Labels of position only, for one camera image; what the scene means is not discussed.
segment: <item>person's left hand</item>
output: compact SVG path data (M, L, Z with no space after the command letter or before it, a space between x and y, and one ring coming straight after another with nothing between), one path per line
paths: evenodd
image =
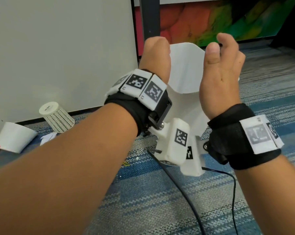
M169 43L164 37L152 37L145 41L139 69L147 69L155 73L168 84L171 60Z

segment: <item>patterned carpet floor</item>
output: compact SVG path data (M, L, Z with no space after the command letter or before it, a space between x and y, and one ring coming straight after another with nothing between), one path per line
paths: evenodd
M267 44L259 41L240 46L247 57L240 75L241 98L256 114L267 115L285 143L284 155L295 165L295 57L292 51L286 53ZM75 120L85 117L79 115ZM23 154L52 131L46 122L28 127L39 135ZM200 234L189 205L167 175L145 150L136 153L141 148L154 148L155 140L155 136L135 140L126 159L130 166L119 170L85 234ZM1 151L0 167L19 156ZM234 174L228 165L218 164L209 155L204 158L207 167ZM189 177L177 167L169 167L169 171L193 201L207 234L235 234L231 177L213 172ZM261 233L240 186L236 190L235 219L239 234Z

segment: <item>left arm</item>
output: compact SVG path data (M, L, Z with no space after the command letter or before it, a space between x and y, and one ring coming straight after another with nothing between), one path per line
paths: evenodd
M140 63L168 83L169 43L146 41ZM82 234L138 133L109 103L71 130L0 168L0 234Z

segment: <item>forearm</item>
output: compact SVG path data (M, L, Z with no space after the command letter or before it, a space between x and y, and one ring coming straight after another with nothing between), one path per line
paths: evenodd
M264 234L295 234L295 168L284 156L235 170L247 203Z
M137 132L124 108L107 104L1 168L0 234L81 234Z

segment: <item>white mesh pen holder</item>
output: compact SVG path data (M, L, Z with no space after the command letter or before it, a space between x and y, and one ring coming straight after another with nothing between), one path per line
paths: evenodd
M63 133L75 125L75 120L57 102L44 104L39 113L57 133Z

